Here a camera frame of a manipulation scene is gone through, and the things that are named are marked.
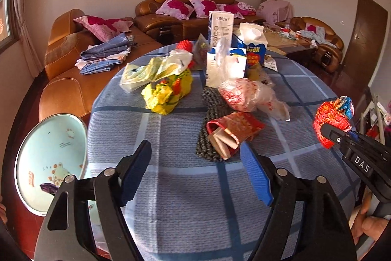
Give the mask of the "person's right hand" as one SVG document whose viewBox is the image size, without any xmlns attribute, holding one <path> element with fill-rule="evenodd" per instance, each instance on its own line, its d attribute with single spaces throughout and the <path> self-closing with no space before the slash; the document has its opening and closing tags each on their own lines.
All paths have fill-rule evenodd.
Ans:
<svg viewBox="0 0 391 261">
<path fill-rule="evenodd" d="M 360 206 L 360 210 L 353 223 L 351 232 L 355 244 L 358 243 L 358 240 L 362 235 L 367 235 L 374 241 L 377 241 L 385 230 L 386 226 L 388 225 L 388 220 L 384 218 L 372 217 L 367 215 L 367 212 L 370 208 L 371 200 L 372 194 L 367 193 L 364 196 L 362 205 Z"/>
</svg>

